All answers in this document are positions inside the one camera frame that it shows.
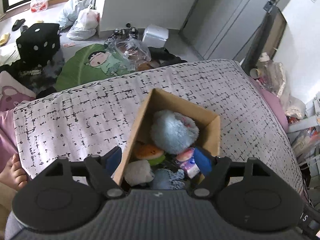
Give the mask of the white paper cup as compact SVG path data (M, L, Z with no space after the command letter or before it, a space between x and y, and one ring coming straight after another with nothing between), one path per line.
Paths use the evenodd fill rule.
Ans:
M249 75L250 77L252 77L253 79L258 79L262 76L263 72L261 70L259 70L258 68L252 68L249 71Z

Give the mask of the small white soft cube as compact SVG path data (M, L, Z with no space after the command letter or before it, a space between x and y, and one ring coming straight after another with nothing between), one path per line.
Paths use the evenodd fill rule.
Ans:
M124 179L130 186L149 183L154 179L154 173L147 160L131 162L124 171Z

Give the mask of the red white plastic bag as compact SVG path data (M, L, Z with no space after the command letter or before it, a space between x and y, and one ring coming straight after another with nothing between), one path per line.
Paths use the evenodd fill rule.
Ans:
M48 9L48 0L31 0L31 12L40 12Z

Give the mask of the pink bed sheet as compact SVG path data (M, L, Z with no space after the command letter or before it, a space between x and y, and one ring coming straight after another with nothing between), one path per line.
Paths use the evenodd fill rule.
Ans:
M272 94L268 90L261 87L261 85L259 85L259 83L255 81L252 77L249 77L249 80L255 86L255 88L259 91L259 93L262 95L262 97L267 102L267 104L269 105L274 115L277 117L283 130L287 133L289 129L289 124L287 122L287 117L284 113L284 110L280 104L279 98L277 98L274 94Z

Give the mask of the light blue fluffy plush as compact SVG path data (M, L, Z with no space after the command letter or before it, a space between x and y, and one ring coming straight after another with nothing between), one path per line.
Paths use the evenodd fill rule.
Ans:
M154 144L169 154L178 155L199 137L199 128L188 116L170 110L153 115L150 137Z

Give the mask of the open cardboard box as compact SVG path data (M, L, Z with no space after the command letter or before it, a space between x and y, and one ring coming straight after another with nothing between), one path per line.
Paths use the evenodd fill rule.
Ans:
M218 114L162 89L152 89L141 104L125 145L114 181L121 184L137 142L153 144L165 153L178 154L192 145L212 156L220 154Z

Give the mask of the white cluttered shelf unit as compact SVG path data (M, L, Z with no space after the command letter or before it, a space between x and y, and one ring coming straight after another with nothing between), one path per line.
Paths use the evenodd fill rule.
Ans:
M289 125L288 137L307 187L319 180L319 93L307 104L305 118Z

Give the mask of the clear crumpled plastic bag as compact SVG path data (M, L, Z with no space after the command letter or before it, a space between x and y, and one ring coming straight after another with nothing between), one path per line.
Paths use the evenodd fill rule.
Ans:
M115 57L119 58L128 70L136 70L141 64L152 60L148 47L140 40L110 40L105 41L104 47Z

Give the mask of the clear plastic bottle white cap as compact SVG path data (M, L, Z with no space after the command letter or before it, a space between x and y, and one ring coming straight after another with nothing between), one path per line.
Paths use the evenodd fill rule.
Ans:
M261 72L260 76L265 81L271 81L272 78L276 77L276 66L266 52L263 52L259 56L257 67L259 72Z

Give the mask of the green leaf cartoon rug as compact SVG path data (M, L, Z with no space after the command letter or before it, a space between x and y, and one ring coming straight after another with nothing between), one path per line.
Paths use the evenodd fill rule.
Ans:
M101 44L78 50L63 66L55 89L59 92L93 81L135 72L135 67L118 52L110 52Z

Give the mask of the black dice cushion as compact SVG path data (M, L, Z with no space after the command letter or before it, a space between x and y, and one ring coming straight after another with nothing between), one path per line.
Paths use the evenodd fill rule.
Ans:
M60 26L35 23L16 40L20 59L31 66L45 67L60 49Z

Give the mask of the beige crumpled bags pile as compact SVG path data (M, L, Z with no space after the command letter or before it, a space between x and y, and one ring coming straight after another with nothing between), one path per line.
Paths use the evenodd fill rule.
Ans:
M303 119L306 105L304 102L291 95L291 88L287 82L285 68L282 63L274 62L276 77L271 81L263 79L263 86L280 100L284 113L288 117Z

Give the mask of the pink white packet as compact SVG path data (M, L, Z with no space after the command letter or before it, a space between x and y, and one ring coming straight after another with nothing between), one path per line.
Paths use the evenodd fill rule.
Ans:
M193 147L188 148L178 154L174 159L178 167L182 169L190 179L193 179L200 172L199 167L195 163L194 150L195 148Z

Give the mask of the blue knitted soft item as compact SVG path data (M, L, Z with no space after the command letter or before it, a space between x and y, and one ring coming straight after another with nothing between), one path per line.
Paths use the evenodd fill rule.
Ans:
M172 172L168 169L158 169L150 183L152 190L181 190L185 188L184 171L182 169Z

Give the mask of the person bare foot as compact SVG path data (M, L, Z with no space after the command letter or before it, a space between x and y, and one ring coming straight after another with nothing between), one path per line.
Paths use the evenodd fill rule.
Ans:
M22 168L18 154L14 154L12 158L9 159L1 172L0 179L2 184L16 191L19 191L27 184L28 176Z

